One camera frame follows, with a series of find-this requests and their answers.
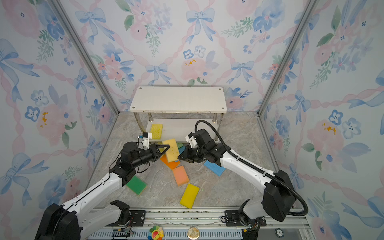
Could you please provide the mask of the white two-tier shelf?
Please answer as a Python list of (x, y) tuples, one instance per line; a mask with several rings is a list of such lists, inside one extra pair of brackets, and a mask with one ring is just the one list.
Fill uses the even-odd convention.
[(139, 87), (130, 112), (142, 132), (149, 132), (154, 124), (163, 126), (161, 138), (153, 142), (175, 139), (185, 143), (197, 119), (154, 118), (152, 114), (212, 114), (206, 121), (218, 131), (227, 106), (222, 87)]

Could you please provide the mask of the blue sponge by shelf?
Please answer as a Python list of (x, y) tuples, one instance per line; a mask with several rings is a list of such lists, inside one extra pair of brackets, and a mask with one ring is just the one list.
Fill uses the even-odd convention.
[(180, 147), (179, 148), (179, 154), (181, 155), (184, 152), (185, 149), (186, 149), (185, 146)]

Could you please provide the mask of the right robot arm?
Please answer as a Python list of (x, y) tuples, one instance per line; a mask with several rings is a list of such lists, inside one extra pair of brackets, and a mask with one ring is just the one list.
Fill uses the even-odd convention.
[(188, 146), (178, 159), (188, 163), (209, 162), (230, 170), (250, 182), (261, 193), (261, 201), (245, 200), (234, 220), (248, 227), (259, 225), (269, 216), (283, 222), (286, 216), (304, 217), (309, 213), (306, 201), (293, 187), (288, 174), (273, 172), (244, 159), (232, 150), (219, 132), (205, 120), (198, 120), (186, 137)]

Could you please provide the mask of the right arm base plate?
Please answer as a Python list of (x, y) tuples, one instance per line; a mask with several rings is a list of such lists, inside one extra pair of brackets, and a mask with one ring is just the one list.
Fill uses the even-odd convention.
[(245, 214), (240, 214), (239, 211), (226, 210), (224, 215), (220, 217), (221, 222), (224, 223), (227, 227), (266, 227), (265, 217), (259, 217), (254, 220), (251, 220)]

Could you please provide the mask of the bright yellow sponge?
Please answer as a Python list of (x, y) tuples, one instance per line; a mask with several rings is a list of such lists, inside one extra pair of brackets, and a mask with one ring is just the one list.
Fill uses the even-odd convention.
[(150, 133), (153, 140), (160, 140), (162, 138), (163, 124), (152, 124)]

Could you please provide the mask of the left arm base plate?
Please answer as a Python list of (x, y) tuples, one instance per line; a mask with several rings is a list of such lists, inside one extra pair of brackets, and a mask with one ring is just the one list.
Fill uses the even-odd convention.
[(117, 222), (109, 224), (108, 227), (143, 227), (146, 213), (144, 210), (130, 210), (128, 217), (123, 217)]

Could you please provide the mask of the pale yellow worn sponge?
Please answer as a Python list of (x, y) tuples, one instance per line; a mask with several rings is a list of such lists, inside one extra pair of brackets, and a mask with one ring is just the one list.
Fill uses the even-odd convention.
[(178, 160), (179, 148), (175, 139), (163, 141), (163, 145), (169, 145), (170, 148), (166, 151), (168, 163), (175, 162)]

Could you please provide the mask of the salmon pink sponge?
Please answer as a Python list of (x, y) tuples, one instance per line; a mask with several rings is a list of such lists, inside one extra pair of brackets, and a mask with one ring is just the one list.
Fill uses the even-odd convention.
[(190, 181), (184, 166), (180, 166), (173, 169), (173, 174), (178, 186), (188, 184)]

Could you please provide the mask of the blue sponge right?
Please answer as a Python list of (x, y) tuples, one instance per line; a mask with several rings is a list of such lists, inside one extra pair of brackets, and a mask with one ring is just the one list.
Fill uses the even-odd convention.
[(205, 161), (204, 166), (211, 170), (218, 177), (220, 177), (226, 170), (224, 167), (220, 167), (217, 164), (211, 163), (209, 161)]

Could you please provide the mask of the dark green sponge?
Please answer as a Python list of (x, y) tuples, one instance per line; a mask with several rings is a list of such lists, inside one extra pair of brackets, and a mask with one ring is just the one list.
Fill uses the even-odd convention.
[(143, 182), (140, 178), (133, 176), (133, 178), (126, 184), (133, 193), (140, 195), (148, 185)]

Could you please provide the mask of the yellow sponge front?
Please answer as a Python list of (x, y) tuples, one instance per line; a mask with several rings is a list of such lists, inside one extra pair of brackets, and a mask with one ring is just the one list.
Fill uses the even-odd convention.
[(200, 190), (199, 187), (194, 186), (192, 184), (188, 184), (180, 200), (180, 204), (188, 209), (191, 209), (199, 193), (199, 190)]

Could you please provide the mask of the round brass disc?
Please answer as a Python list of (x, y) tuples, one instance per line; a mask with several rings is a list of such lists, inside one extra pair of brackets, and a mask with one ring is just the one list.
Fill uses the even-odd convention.
[(187, 231), (189, 240), (197, 240), (200, 237), (200, 231), (197, 227), (190, 227)]

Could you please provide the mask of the orange sponge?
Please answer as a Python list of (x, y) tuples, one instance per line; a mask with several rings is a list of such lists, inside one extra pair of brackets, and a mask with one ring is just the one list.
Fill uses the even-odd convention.
[(180, 161), (175, 161), (175, 162), (168, 162), (168, 158), (166, 155), (163, 155), (161, 157), (161, 161), (171, 170), (177, 168), (180, 165)]

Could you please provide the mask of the colourful round toy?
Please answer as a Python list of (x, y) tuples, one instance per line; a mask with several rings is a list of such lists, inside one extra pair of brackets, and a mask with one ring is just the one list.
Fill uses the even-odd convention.
[(164, 238), (164, 230), (160, 226), (153, 226), (149, 230), (148, 240), (162, 240)]

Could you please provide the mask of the round black white knob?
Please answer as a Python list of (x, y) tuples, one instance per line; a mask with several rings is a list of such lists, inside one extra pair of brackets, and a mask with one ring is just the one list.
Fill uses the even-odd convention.
[(284, 237), (284, 232), (280, 228), (275, 229), (275, 234), (280, 239)]

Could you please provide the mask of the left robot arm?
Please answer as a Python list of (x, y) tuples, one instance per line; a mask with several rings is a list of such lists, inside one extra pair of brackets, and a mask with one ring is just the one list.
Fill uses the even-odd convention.
[(147, 149), (141, 149), (136, 142), (124, 144), (101, 180), (64, 204), (52, 204), (45, 210), (35, 238), (82, 240), (110, 224), (130, 225), (133, 220), (130, 206), (122, 201), (112, 201), (96, 212), (94, 208), (123, 188), (135, 176), (139, 166), (159, 160), (169, 149), (169, 145), (150, 144)]

